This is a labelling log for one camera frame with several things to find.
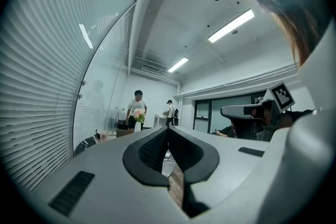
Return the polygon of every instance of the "ceiling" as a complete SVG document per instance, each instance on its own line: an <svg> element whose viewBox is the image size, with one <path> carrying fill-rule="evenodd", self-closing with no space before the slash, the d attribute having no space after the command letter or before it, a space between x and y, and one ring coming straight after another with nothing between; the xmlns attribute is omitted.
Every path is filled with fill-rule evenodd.
<svg viewBox="0 0 336 224"><path fill-rule="evenodd" d="M208 37L241 12L252 9L255 17L215 43ZM279 33L276 23L254 0L150 0L135 53L167 70L183 57L189 61L177 72L183 75L230 52L258 44L260 37Z"/></svg>

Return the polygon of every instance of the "black vent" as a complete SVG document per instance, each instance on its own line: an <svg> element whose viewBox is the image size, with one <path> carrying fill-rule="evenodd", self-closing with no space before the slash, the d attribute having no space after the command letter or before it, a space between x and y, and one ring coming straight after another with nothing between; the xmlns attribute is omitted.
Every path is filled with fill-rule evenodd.
<svg viewBox="0 0 336 224"><path fill-rule="evenodd" d="M93 178L94 174L80 171L49 206L68 217Z"/></svg>

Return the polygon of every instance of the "horizontal blinds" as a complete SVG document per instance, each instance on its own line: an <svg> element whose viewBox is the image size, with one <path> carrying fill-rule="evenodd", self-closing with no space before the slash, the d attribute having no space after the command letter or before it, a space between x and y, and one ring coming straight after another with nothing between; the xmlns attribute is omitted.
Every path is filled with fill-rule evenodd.
<svg viewBox="0 0 336 224"><path fill-rule="evenodd" d="M15 183L33 190L71 157L71 109L81 76L133 2L8 2L0 20L0 158Z"/></svg>

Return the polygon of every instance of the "table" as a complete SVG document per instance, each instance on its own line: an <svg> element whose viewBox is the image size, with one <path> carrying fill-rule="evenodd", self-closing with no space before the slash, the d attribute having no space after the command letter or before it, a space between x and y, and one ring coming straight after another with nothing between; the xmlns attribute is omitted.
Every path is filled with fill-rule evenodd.
<svg viewBox="0 0 336 224"><path fill-rule="evenodd" d="M155 117L154 127L165 126L166 125L167 116L154 115L154 117Z"/></svg>

